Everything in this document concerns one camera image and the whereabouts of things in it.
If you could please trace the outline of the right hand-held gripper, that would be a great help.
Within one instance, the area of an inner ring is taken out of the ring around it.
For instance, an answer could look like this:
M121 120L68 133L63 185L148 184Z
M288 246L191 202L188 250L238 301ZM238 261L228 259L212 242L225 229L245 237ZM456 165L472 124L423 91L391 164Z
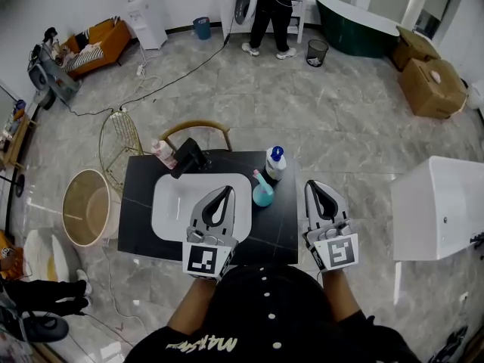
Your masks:
M352 230L347 203L332 187L309 180L305 186L309 229L302 234L320 271L358 264L358 234Z

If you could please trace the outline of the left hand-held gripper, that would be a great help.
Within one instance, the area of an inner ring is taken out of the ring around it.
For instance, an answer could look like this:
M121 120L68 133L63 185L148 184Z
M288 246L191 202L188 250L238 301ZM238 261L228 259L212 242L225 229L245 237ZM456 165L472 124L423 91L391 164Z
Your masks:
M239 243L232 237L234 214L235 192L229 185L210 191L194 206L182 244L184 273L211 281L223 278Z

